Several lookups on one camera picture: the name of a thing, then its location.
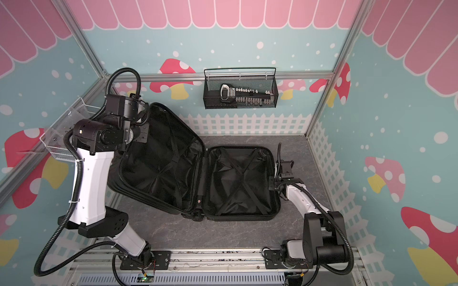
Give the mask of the black hard-shell suitcase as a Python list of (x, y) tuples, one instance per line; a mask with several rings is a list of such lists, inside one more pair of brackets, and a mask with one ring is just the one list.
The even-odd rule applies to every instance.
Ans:
[(117, 154), (108, 187), (161, 211), (200, 221), (271, 220), (281, 209), (270, 189), (274, 156), (256, 145), (206, 148), (163, 104), (150, 106), (145, 143)]

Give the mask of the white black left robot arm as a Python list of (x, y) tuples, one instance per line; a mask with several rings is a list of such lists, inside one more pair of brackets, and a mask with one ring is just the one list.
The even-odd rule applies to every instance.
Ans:
[[(33, 268), (35, 276), (47, 276), (87, 251), (103, 245), (118, 249), (113, 256), (130, 261), (144, 271), (155, 263), (150, 244), (130, 226), (128, 215), (105, 204), (109, 169), (116, 152), (132, 142), (146, 143), (149, 105), (141, 100), (141, 77), (130, 67), (115, 71), (108, 79), (102, 107), (88, 119), (75, 123), (63, 137), (64, 146), (75, 160), (75, 179), (67, 213)], [(86, 238), (104, 237), (58, 265), (43, 270), (44, 260), (64, 229), (77, 230)]]

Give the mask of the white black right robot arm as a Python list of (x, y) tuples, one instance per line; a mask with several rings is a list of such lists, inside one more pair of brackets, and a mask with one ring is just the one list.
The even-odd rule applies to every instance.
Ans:
[(274, 176), (269, 179), (269, 190), (293, 203), (302, 215), (302, 238), (285, 240), (279, 250), (263, 248), (261, 254), (265, 266), (270, 269), (314, 269), (311, 282), (321, 268), (336, 275), (350, 274), (355, 258), (343, 215), (319, 203), (304, 182), (294, 176), (293, 166), (294, 161), (281, 158), (281, 144), (278, 144), (276, 168)]

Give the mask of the socket wrench set in basket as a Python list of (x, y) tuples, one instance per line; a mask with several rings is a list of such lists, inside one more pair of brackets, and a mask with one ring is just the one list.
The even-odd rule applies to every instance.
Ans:
[(273, 108), (277, 97), (271, 91), (260, 92), (257, 89), (235, 88), (223, 84), (219, 90), (219, 101), (231, 108)]

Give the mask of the clear plastic wall bin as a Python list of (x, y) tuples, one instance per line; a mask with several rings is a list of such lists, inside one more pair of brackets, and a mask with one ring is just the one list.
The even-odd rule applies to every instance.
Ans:
[(74, 125), (88, 119), (99, 111), (100, 106), (87, 104), (82, 98), (78, 98), (45, 132), (39, 140), (51, 156), (59, 161), (73, 162), (74, 157), (64, 145), (65, 135), (73, 129)]

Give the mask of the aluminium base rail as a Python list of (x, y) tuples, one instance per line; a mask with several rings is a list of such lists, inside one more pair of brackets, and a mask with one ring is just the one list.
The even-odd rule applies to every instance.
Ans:
[(313, 266), (286, 267), (273, 249), (166, 249), (157, 254), (158, 269), (112, 272), (111, 250), (94, 250), (78, 258), (64, 279), (65, 286), (292, 286), (306, 284)]

